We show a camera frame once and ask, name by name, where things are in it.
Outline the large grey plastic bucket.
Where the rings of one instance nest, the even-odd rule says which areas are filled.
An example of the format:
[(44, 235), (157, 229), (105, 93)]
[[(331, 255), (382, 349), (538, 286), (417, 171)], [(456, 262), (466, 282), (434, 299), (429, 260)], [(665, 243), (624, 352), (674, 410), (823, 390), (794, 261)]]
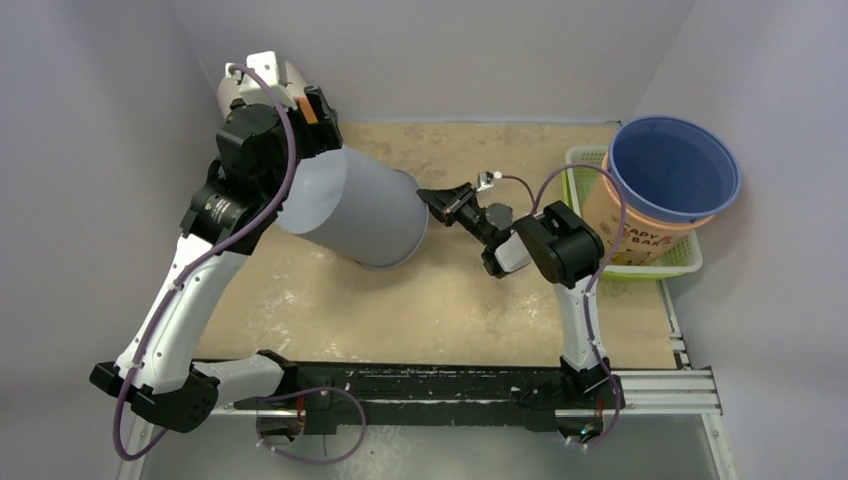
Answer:
[(364, 268), (395, 268), (426, 234), (418, 188), (410, 174), (343, 146), (301, 161), (276, 224)]

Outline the orange capybara bucket blue rim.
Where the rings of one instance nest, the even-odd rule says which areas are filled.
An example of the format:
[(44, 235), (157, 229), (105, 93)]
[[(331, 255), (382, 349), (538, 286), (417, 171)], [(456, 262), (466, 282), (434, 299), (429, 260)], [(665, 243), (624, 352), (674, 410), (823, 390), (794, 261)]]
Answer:
[(742, 177), (714, 133), (670, 116), (633, 120), (614, 135), (602, 173), (581, 204), (582, 218), (613, 253), (615, 265), (657, 261), (727, 209)]

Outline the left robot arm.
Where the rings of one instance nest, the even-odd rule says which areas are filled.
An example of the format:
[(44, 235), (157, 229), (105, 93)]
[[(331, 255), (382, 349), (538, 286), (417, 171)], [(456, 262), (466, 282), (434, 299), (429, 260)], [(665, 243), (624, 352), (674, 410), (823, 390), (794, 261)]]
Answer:
[(181, 221), (166, 280), (143, 326), (93, 385), (144, 420), (187, 433), (214, 408), (262, 398), (284, 409), (297, 399), (293, 364), (260, 350), (234, 361), (193, 355), (221, 296), (276, 220), (299, 162), (341, 147), (336, 112), (309, 86), (298, 106), (231, 103), (216, 135), (218, 155)]

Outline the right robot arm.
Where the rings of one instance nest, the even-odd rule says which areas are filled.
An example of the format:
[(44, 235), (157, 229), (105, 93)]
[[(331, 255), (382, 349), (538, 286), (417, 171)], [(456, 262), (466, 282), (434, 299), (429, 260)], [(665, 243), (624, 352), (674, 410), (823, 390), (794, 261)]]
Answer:
[(469, 183), (419, 189), (417, 195), (435, 220), (461, 225), (483, 245), (490, 276), (503, 278), (532, 264), (552, 284), (564, 335), (561, 392), (576, 407), (596, 399), (610, 376), (596, 299), (605, 254), (599, 235), (561, 201), (516, 219), (505, 204), (480, 205)]

